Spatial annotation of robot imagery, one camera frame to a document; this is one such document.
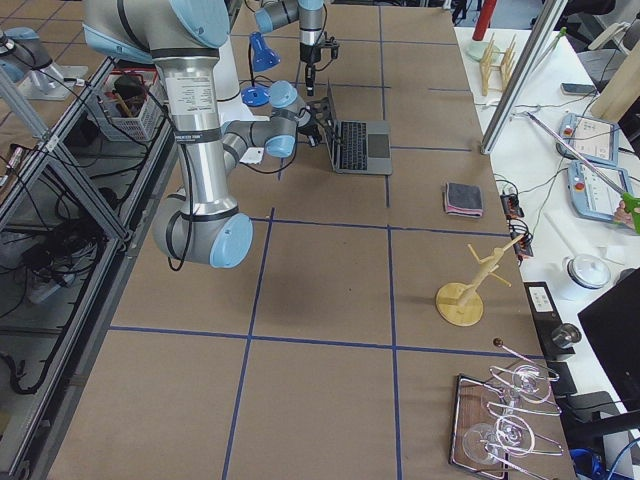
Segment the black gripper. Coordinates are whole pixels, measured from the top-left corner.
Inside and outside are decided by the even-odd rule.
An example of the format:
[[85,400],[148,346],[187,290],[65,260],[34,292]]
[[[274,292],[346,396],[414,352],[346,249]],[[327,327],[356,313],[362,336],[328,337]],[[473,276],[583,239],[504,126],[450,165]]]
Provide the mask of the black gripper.
[[307,138],[310,146],[318,146],[322,143],[323,136],[311,107],[304,106],[298,111],[297,132]]
[[300,61],[305,64],[305,91],[307,96],[315,93],[315,64],[320,61],[320,47],[318,45],[299,45]]

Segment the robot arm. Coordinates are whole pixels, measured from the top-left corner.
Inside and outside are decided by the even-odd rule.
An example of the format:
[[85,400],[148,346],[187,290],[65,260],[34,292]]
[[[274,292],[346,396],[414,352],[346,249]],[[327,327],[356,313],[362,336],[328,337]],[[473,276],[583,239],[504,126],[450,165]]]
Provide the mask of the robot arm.
[[285,0],[264,1],[254,14],[262,34],[298,23],[300,61],[305,65],[305,89],[310,97],[315,93],[316,64],[322,57],[324,12],[321,0]]
[[269,88],[267,117],[240,101],[223,1],[88,1],[83,28],[94,50],[154,65],[166,91],[184,187],[158,208],[159,249],[170,259],[237,266],[251,247],[253,225],[227,177],[250,149],[287,157],[299,134],[320,141],[308,104],[287,81]]

